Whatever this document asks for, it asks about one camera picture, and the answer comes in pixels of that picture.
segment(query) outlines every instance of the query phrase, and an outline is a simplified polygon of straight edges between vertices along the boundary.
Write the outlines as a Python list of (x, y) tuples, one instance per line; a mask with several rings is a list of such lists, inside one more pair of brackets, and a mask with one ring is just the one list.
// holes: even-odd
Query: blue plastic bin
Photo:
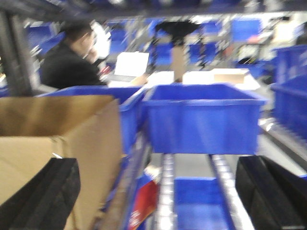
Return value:
[(276, 82), (307, 74), (307, 45), (274, 49), (276, 51)]
[(176, 178), (175, 212), (178, 230), (233, 229), (215, 178)]
[(56, 36), (52, 23), (44, 23), (40, 26), (28, 26), (26, 31), (31, 48)]
[(254, 154), (265, 100), (227, 84), (160, 85), (148, 92), (155, 152)]
[(231, 34), (233, 41), (247, 41), (250, 37), (259, 35), (261, 32), (261, 20), (240, 20), (231, 22)]
[(253, 76), (253, 78), (257, 79), (264, 74), (264, 63), (256, 63), (256, 64), (242, 64), (242, 65), (236, 65), (236, 68), (239, 69), (249, 69), (250, 74)]
[(119, 99), (121, 133), (126, 154), (136, 140), (138, 129), (145, 121), (141, 101), (145, 89), (141, 87), (109, 88), (106, 86), (73, 86), (40, 96), (112, 95)]
[(8, 97), (9, 96), (9, 89), (5, 87), (0, 87), (0, 97)]
[(296, 77), (284, 84), (273, 84), (274, 116), (285, 127), (307, 139), (307, 76)]
[[(190, 55), (190, 63), (197, 63), (199, 61), (200, 56), (200, 45), (189, 45), (189, 55)], [(216, 42), (210, 42), (205, 45), (205, 58), (204, 61), (207, 63), (211, 63), (218, 51), (216, 49)]]

